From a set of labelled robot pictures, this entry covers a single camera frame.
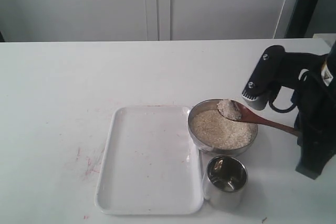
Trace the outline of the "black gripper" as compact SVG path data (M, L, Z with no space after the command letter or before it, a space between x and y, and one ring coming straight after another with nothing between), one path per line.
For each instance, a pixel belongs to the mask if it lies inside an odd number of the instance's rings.
M291 100L299 110L295 126L301 133L301 157L296 171L316 179L335 155L335 52L285 51L280 75L280 83L295 90Z

